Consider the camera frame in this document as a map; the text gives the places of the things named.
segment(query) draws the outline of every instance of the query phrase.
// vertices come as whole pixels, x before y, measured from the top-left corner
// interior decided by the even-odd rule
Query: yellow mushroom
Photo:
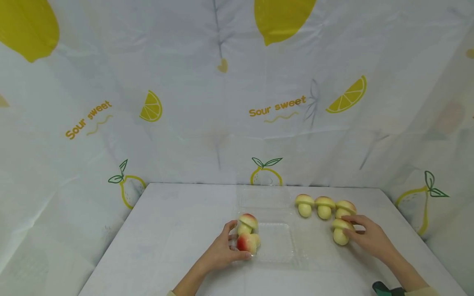
[[[357,209],[353,203],[347,200],[336,202],[336,218],[340,219],[342,216],[351,216],[357,214]]]
[[[356,231],[352,224],[342,219],[334,220],[332,222],[332,228],[334,229],[332,238],[338,245],[341,246],[347,245],[347,243],[349,242],[349,238],[344,234],[342,230],[349,229],[351,231]]]
[[[315,201],[314,204],[318,209],[318,216],[323,220],[328,220],[331,218],[332,210],[336,208],[334,201],[328,197],[320,196]]]
[[[308,218],[313,210],[314,200],[307,194],[300,194],[295,199],[298,212],[302,217]]]

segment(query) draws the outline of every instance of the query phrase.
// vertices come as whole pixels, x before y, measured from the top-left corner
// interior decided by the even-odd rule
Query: right hand
[[[361,246],[367,253],[385,262],[398,254],[383,229],[364,215],[342,216],[343,220],[352,224],[362,225],[365,230],[353,232],[344,229],[343,232],[351,240]]]

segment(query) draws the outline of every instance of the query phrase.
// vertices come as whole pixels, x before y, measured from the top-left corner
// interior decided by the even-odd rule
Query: left hand
[[[223,269],[234,261],[249,260],[252,255],[249,252],[233,250],[229,241],[236,238],[236,234],[229,235],[230,231],[237,226],[237,220],[227,222],[221,234],[214,240],[211,246],[199,258],[198,263],[207,271]]]

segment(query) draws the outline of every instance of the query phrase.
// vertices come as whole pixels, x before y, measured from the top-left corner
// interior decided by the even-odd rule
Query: green leaf
[[[109,183],[114,183],[114,184],[118,184],[121,181],[123,181],[123,175],[113,176],[112,178],[109,179]]]
[[[429,190],[429,195],[432,197],[449,197],[446,193],[443,191],[439,190],[438,188],[432,188]]]
[[[433,189],[435,185],[435,176],[430,171],[425,171],[425,183],[428,189]]]
[[[260,159],[256,158],[256,157],[252,157],[252,160],[255,162],[256,165],[258,165],[259,167],[261,167],[262,169],[264,168],[264,163],[260,161]]]
[[[128,159],[125,159],[125,161],[120,164],[120,171],[122,172],[122,175],[123,175],[123,172],[125,171],[125,168],[127,166],[127,162],[128,162]]]
[[[275,158],[275,159],[272,159],[270,160],[269,162],[267,162],[266,164],[264,164],[264,166],[266,167],[271,167],[272,165],[276,165],[280,160],[282,160],[282,158]]]

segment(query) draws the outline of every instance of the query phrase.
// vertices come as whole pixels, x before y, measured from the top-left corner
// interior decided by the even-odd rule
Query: white table
[[[294,244],[305,254],[303,266],[237,264],[210,275],[197,295],[375,295],[372,284],[399,284],[378,260],[353,243],[332,241],[330,222],[297,216],[294,198],[306,193],[352,201],[377,222],[397,249],[441,295],[466,295],[403,216],[379,189],[270,187],[243,185],[148,185],[80,296],[164,296],[221,232],[237,219],[239,203],[294,211]],[[266,242],[262,237],[262,248]]]

